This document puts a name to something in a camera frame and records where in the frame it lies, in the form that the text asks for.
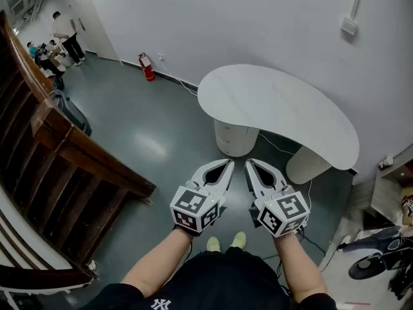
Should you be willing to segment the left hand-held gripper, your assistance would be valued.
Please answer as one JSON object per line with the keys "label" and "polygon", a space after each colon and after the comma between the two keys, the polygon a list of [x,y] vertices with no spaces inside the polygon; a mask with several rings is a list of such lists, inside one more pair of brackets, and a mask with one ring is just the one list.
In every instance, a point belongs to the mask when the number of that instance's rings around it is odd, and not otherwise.
{"label": "left hand-held gripper", "polygon": [[222,159],[198,168],[186,185],[178,188],[170,203],[174,223],[194,236],[213,225],[226,209],[225,193],[234,167],[233,160]]}

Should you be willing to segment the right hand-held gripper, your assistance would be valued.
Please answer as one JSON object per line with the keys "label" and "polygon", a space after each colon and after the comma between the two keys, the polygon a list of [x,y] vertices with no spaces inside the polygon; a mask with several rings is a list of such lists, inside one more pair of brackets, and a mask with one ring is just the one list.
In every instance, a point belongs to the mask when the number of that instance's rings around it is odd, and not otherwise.
{"label": "right hand-held gripper", "polygon": [[278,238],[307,224],[310,208],[301,192],[286,185],[280,170],[255,158],[246,160],[244,170],[248,190],[255,199],[249,208],[255,227],[263,226]]}

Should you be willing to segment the person's left forearm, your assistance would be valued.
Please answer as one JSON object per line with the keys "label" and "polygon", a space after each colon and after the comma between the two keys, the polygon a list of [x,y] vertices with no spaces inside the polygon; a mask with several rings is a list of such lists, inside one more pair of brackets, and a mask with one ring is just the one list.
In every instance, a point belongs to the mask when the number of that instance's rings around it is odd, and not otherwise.
{"label": "person's left forearm", "polygon": [[138,260],[121,283],[137,288],[144,297],[153,295],[172,276],[193,238],[181,228],[174,229],[161,243]]}

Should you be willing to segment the person's right forearm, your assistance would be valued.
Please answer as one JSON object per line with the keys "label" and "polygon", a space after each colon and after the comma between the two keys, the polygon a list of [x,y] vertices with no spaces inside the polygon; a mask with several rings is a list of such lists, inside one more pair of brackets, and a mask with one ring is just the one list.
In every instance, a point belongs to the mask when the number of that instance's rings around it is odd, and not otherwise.
{"label": "person's right forearm", "polygon": [[318,266],[305,252],[293,233],[273,238],[285,280],[293,299],[301,303],[315,294],[327,294],[327,287]]}

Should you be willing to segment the white table with drawer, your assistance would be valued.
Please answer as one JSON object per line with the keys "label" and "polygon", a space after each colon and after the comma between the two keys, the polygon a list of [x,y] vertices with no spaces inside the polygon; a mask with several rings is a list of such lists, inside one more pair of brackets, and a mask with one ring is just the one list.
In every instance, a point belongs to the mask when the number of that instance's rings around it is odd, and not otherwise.
{"label": "white table with drawer", "polygon": [[197,98],[219,122],[300,144],[286,166],[295,184],[331,167],[347,171],[358,160],[358,135],[342,110],[312,85],[284,72],[246,64],[219,67],[201,80]]}

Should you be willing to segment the person's right pale yellow shoe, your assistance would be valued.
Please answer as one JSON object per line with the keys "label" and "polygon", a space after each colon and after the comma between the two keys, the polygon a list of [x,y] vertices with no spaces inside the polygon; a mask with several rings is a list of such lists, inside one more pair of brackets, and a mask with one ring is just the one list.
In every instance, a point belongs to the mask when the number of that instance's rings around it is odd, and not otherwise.
{"label": "person's right pale yellow shoe", "polygon": [[231,243],[231,247],[237,247],[239,249],[244,249],[247,243],[247,236],[244,232],[238,232]]}

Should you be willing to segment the person's black T-shirt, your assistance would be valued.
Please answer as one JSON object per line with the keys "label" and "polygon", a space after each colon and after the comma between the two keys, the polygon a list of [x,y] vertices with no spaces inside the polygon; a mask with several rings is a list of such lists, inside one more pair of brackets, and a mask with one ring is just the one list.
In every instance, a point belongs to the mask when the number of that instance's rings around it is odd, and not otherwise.
{"label": "person's black T-shirt", "polygon": [[276,273],[239,248],[203,252],[183,264],[152,296],[126,284],[106,286],[79,310],[337,310],[327,294],[294,301]]}

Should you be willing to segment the wooden shelf unit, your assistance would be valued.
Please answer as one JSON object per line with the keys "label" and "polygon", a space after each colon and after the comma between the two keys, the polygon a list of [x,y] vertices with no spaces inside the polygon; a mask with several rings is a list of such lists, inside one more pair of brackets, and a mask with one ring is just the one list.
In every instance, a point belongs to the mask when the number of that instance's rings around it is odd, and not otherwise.
{"label": "wooden shelf unit", "polygon": [[394,225],[402,225],[403,191],[413,187],[413,144],[376,174],[371,207]]}

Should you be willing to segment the red fire extinguisher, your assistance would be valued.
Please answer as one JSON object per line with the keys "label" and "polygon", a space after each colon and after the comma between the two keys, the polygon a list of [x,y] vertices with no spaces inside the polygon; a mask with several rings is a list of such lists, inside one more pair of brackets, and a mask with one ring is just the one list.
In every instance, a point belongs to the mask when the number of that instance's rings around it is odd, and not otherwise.
{"label": "red fire extinguisher", "polygon": [[139,64],[146,77],[146,80],[153,81],[155,79],[155,73],[153,71],[149,57],[144,52],[139,55]]}

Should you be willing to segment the black floor device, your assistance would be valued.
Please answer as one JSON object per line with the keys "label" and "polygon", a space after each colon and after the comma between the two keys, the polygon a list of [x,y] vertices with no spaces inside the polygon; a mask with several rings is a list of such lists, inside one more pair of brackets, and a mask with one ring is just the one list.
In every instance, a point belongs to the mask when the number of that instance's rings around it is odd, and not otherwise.
{"label": "black floor device", "polygon": [[385,271],[413,267],[413,236],[403,236],[395,228],[383,229],[353,242],[342,242],[337,249],[343,253],[375,251],[350,267],[348,275],[354,280],[366,280]]}

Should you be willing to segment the black bag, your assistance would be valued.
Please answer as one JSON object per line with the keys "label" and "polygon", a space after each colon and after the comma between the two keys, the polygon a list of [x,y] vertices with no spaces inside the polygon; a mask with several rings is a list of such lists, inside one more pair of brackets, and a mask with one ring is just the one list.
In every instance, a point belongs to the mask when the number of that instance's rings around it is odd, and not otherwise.
{"label": "black bag", "polygon": [[55,89],[49,94],[50,99],[57,105],[63,114],[87,136],[92,133],[86,116],[73,104],[70,98],[61,90]]}

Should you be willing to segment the white door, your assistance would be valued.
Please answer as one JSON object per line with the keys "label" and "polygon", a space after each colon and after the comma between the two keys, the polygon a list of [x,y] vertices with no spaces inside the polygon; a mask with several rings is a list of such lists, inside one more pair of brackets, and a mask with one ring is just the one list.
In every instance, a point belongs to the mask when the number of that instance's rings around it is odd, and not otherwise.
{"label": "white door", "polygon": [[67,0],[77,33],[100,58],[119,61],[92,0]]}

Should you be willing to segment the white wall junction box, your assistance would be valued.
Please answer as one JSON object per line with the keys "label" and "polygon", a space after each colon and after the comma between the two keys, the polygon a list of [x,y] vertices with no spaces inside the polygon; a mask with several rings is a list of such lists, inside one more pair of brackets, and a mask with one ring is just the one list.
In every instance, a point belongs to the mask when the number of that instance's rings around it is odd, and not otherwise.
{"label": "white wall junction box", "polygon": [[358,25],[354,22],[354,20],[344,17],[341,23],[341,31],[350,35],[354,36],[357,32]]}

